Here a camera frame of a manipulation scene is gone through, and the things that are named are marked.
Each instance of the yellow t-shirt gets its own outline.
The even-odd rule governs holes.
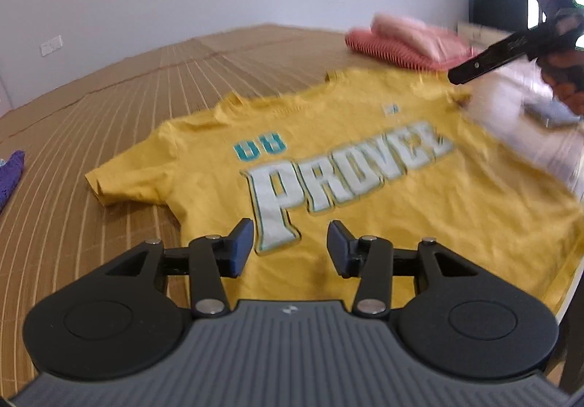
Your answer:
[[[557,311],[584,254],[584,219],[563,184],[469,122],[444,76],[349,70],[300,94],[246,100],[164,122],[87,174],[103,204],[167,204],[182,243],[256,224],[240,298],[343,299],[326,230],[340,219],[415,249],[440,243]],[[393,306],[414,296],[394,280]]]

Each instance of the pink fabric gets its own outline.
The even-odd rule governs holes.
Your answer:
[[[464,54],[436,62],[428,56],[420,54],[409,44],[395,38],[383,38],[365,28],[353,28],[345,35],[345,43],[353,51],[364,53],[374,58],[389,61],[400,68],[419,71],[448,71],[472,58],[472,48],[466,47]]]
[[[469,46],[451,30],[430,27],[413,18],[377,14],[371,31],[383,38],[401,41],[419,55],[437,64],[445,64],[461,56],[469,57]]]

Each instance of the silver screw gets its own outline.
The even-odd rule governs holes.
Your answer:
[[[364,298],[357,303],[357,310],[367,315],[376,315],[383,313],[387,309],[384,302],[375,298]]]
[[[195,304],[195,308],[205,315],[215,315],[225,309],[225,304],[216,298],[203,298]]]

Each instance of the white letter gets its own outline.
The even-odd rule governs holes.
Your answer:
[[[417,135],[411,133],[406,128],[398,129],[387,134],[387,141],[397,150],[399,157],[409,170],[415,170],[431,162],[430,156],[422,147],[420,145],[414,145],[412,137],[417,138]]]
[[[428,124],[428,122],[417,122],[416,124],[413,124],[411,128],[420,136],[422,143],[434,151],[436,158],[443,156],[454,149],[452,141],[441,135],[436,135],[434,129]]]
[[[286,211],[304,202],[304,191],[292,163],[288,160],[268,163],[249,170],[246,175],[258,225],[257,251],[299,239],[300,233],[290,223]],[[280,179],[281,191],[274,188],[272,178]]]
[[[369,166],[369,163],[367,163],[363,153],[357,150],[357,148],[347,147],[341,150],[335,150],[332,153],[332,159],[335,160],[345,181],[354,194],[365,194],[367,191],[371,191],[381,184],[381,178],[376,175]],[[355,164],[355,168],[353,168],[349,159]]]
[[[335,175],[335,169],[328,157],[317,156],[311,160],[300,162],[298,168],[306,189],[308,189],[309,211],[317,212],[331,207],[332,201],[326,194],[325,186],[329,188],[338,203],[353,199],[351,192],[343,186],[341,180]],[[315,169],[320,170],[320,176],[316,175]]]
[[[392,180],[401,175],[398,164],[395,163],[382,135],[378,135],[371,142],[361,143],[359,147],[365,156],[373,160],[386,179]]]

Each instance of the human hand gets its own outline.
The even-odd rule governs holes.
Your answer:
[[[584,115],[584,87],[577,88],[574,82],[561,82],[550,75],[549,66],[555,68],[571,68],[573,66],[582,67],[584,72],[584,51],[573,49],[562,53],[553,53],[539,58],[537,64],[542,68],[542,79],[551,86],[554,97],[565,103],[576,115]]]

